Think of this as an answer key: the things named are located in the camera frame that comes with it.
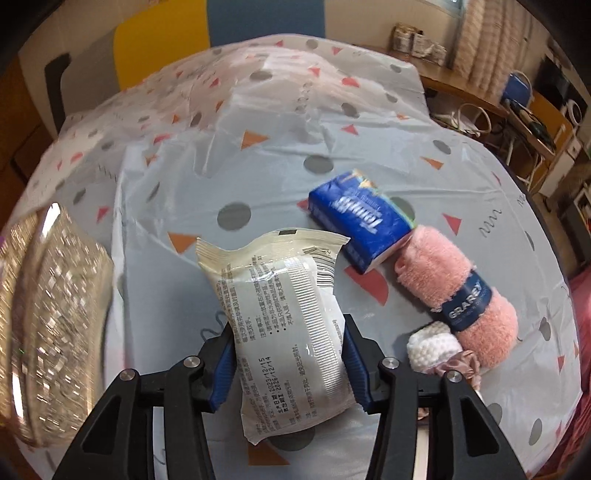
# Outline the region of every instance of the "blue box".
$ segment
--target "blue box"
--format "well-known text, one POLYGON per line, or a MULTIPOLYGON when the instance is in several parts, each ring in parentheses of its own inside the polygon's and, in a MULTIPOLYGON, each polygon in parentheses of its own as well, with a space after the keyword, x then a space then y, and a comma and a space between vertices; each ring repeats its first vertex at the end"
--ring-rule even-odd
POLYGON ((351 238, 345 251, 361 273, 388 258, 415 227, 400 208, 357 170, 312 190, 308 209, 326 229, 351 238))

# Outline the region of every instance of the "blue gripper pad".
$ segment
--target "blue gripper pad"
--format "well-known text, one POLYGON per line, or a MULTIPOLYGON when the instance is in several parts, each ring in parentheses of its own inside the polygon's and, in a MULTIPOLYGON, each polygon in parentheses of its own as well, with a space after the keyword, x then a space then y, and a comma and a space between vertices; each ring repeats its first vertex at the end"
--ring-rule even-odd
POLYGON ((217 411, 228 398, 235 372, 236 353, 234 343, 228 342, 213 373, 212 394, 209 397, 209 406, 212 412, 217 411))
POLYGON ((364 411, 368 411, 374 403, 369 394, 369 373, 361 360, 359 350, 353 342, 347 327, 345 327, 341 357, 349 376, 349 383, 353 389, 355 401, 363 407, 364 411))

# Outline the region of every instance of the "rolled pink fluffy towel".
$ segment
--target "rolled pink fluffy towel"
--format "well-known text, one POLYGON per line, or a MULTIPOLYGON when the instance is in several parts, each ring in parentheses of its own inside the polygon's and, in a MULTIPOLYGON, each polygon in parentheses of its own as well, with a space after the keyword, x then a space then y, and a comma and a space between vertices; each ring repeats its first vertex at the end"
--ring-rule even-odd
MULTIPOLYGON (((437 229, 419 225, 394 264, 398 281, 428 307, 439 310, 464 285, 473 264, 437 229)), ((511 353, 518 332, 517 313, 492 288, 491 301, 478 320, 456 337, 483 367, 493 368, 511 353)))

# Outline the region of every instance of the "silver screw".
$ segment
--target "silver screw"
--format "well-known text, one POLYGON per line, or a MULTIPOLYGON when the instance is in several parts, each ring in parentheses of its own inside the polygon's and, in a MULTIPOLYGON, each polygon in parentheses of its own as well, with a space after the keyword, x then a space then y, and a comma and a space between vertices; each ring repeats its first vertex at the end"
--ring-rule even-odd
POLYGON ((195 368, 201 365, 201 360, 198 356, 188 356, 184 361, 183 365, 187 368, 195 368))
POLYGON ((387 356, 382 360, 382 365, 386 367, 388 370, 394 370, 398 368, 400 362, 396 360, 393 356, 387 356))
POLYGON ((120 374, 119 374, 119 378, 121 380, 123 380, 124 382, 128 382, 129 380, 132 380, 135 377, 135 371, 128 368, 127 370, 123 370, 120 374))
POLYGON ((459 383, 462 381, 462 374, 456 370, 450 370, 445 374, 447 379, 452 383, 459 383))

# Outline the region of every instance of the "beige curtain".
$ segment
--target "beige curtain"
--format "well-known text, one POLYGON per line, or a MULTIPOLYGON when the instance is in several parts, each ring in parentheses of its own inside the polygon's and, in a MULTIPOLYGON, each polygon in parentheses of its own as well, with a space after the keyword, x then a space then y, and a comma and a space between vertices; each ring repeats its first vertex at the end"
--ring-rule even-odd
POLYGON ((517 0, 468 0, 453 69, 499 102, 532 19, 517 0))

